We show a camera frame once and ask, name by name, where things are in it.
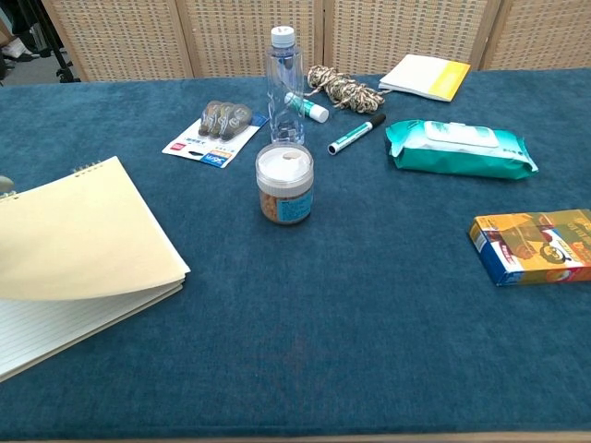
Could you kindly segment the yellow spiral notebook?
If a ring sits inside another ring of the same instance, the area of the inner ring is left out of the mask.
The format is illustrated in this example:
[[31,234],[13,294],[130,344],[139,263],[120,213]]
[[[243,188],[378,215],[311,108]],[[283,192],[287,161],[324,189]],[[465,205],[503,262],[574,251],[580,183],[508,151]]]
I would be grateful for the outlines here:
[[0,196],[0,382],[178,292],[188,271],[115,157]]

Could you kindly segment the white shoe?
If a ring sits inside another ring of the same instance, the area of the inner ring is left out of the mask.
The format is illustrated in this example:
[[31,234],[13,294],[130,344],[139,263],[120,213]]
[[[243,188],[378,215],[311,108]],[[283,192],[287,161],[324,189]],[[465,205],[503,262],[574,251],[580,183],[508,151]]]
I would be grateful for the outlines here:
[[30,51],[20,38],[6,43],[1,48],[1,52],[4,58],[18,62],[30,62],[40,57]]

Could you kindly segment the black tripod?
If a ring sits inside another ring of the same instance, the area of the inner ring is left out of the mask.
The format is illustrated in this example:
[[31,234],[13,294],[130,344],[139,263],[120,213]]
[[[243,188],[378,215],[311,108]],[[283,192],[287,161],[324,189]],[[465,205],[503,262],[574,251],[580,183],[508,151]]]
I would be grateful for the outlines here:
[[56,76],[59,78],[60,83],[74,83],[80,82],[80,78],[77,78],[70,67],[73,66],[72,62],[66,62],[62,56],[60,45],[57,39],[54,37],[56,31],[52,30],[51,21],[48,19],[47,13],[43,13],[41,0],[19,0],[20,2],[27,5],[32,15],[34,16],[34,23],[38,23],[41,27],[42,35],[46,38],[50,52],[55,56],[59,68],[56,70]]

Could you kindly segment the correction tape blister pack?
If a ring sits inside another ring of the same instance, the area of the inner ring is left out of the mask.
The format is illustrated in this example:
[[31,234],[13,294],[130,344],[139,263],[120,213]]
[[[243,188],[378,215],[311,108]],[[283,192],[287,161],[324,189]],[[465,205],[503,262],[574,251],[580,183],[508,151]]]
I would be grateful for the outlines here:
[[224,168],[268,121],[245,104],[210,101],[162,153]]

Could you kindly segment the wicker folding screen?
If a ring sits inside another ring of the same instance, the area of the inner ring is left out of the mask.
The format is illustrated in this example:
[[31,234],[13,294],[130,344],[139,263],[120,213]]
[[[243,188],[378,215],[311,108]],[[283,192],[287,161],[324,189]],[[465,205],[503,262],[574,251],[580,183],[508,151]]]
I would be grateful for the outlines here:
[[405,55],[475,70],[591,67],[591,0],[42,0],[85,81],[259,76],[271,30],[305,66],[384,74]]

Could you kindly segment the clear jar white lid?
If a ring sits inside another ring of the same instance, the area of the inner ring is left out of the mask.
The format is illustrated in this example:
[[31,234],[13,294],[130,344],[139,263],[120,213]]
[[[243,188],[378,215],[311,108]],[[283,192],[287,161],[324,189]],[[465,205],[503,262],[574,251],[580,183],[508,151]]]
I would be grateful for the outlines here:
[[314,161],[294,142],[272,143],[255,161],[259,203],[264,216],[278,224],[295,224],[311,212]]

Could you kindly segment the clear plastic water bottle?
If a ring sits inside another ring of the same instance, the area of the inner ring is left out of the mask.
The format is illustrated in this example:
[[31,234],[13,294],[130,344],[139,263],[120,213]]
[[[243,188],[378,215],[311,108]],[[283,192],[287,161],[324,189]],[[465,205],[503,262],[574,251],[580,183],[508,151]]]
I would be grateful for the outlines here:
[[266,78],[271,141],[303,145],[303,55],[290,26],[271,29]]

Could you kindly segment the white green glue stick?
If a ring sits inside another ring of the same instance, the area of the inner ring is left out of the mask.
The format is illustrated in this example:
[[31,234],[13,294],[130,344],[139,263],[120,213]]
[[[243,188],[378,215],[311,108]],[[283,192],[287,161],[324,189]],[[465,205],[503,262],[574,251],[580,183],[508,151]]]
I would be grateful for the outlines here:
[[284,103],[293,108],[297,114],[304,115],[318,123],[325,123],[330,115],[326,108],[297,96],[293,92],[285,94]]

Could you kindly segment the blue velvet tablecloth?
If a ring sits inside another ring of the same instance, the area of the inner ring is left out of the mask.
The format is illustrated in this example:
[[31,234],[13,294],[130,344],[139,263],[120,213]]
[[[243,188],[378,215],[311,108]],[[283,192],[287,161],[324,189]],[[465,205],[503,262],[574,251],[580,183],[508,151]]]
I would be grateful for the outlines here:
[[0,439],[591,430],[591,282],[498,287],[477,215],[591,209],[591,69],[477,71],[390,121],[524,138],[521,181],[394,166],[382,128],[306,123],[314,206],[259,208],[261,129],[225,168],[163,153],[212,100],[264,110],[262,78],[0,88],[18,190],[117,156],[190,267],[181,292],[0,383]]

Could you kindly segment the green white marker pen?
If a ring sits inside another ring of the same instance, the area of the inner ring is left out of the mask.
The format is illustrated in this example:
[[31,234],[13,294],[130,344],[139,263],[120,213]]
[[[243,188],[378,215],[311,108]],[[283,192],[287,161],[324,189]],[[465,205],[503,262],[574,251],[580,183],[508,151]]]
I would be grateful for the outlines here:
[[376,114],[372,116],[368,121],[363,123],[362,125],[356,127],[355,129],[349,131],[344,136],[337,138],[333,141],[327,148],[327,151],[331,155],[336,155],[338,152],[346,148],[347,146],[351,145],[366,133],[372,131],[375,127],[382,124],[386,119],[385,114]]

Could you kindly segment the white yellow notepad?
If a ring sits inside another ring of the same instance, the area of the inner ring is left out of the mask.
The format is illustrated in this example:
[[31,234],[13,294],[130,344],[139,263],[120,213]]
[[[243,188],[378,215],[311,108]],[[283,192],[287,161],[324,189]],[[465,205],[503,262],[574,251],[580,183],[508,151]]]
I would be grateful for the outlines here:
[[380,79],[381,90],[415,94],[450,102],[464,81],[470,65],[438,57],[407,54]]

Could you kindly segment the teal wet wipes pack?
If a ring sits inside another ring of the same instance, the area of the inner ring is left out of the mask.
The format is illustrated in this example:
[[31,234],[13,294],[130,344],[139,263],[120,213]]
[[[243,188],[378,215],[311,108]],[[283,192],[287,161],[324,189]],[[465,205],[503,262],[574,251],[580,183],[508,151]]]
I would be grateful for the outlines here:
[[510,180],[538,173],[525,141],[507,130],[416,119],[389,125],[385,135],[400,169]]

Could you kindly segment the orange blue snack box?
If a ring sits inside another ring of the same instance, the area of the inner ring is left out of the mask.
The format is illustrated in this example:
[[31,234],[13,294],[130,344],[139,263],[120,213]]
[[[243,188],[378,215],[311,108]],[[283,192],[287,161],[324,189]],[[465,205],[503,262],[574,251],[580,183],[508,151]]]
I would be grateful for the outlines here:
[[591,281],[591,210],[476,216],[468,234],[498,286]]

